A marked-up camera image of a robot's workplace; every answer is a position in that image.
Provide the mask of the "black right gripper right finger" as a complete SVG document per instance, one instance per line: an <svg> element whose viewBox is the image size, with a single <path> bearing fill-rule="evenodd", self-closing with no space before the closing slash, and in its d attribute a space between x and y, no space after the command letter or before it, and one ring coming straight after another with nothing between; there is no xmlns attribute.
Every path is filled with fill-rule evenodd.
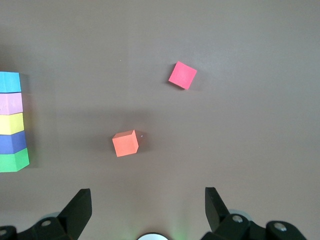
<svg viewBox="0 0 320 240"><path fill-rule="evenodd" d="M250 222L240 214L231 214L214 187L205 188L205 215L211 231L203 240L247 240Z"/></svg>

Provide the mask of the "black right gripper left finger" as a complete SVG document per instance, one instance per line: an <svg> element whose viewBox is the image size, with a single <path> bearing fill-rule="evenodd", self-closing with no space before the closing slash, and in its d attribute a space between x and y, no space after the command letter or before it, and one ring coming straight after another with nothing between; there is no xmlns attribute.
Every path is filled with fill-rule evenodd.
<svg viewBox="0 0 320 240"><path fill-rule="evenodd" d="M34 226L37 240L77 240L92 216L91 190L81 189L56 217Z"/></svg>

